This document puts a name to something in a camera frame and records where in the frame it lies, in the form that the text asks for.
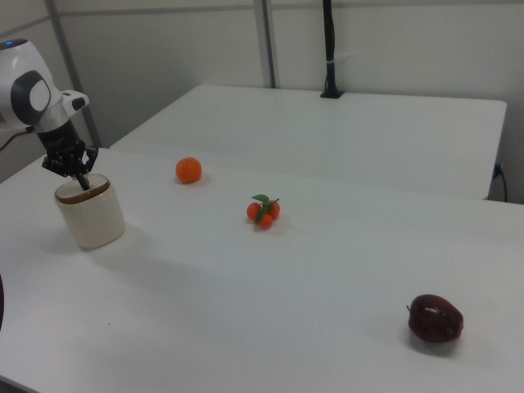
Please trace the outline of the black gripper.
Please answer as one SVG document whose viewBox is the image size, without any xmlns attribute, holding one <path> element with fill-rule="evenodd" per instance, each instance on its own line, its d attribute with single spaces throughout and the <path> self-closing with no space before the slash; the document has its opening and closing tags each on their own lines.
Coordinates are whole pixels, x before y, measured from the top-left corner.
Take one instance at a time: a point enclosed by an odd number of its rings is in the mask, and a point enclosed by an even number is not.
<svg viewBox="0 0 524 393">
<path fill-rule="evenodd" d="M 64 178 L 74 178 L 84 191 L 88 190 L 86 176 L 95 165 L 98 148 L 85 146 L 72 121 L 37 135 L 46 150 L 42 167 Z"/>
</svg>

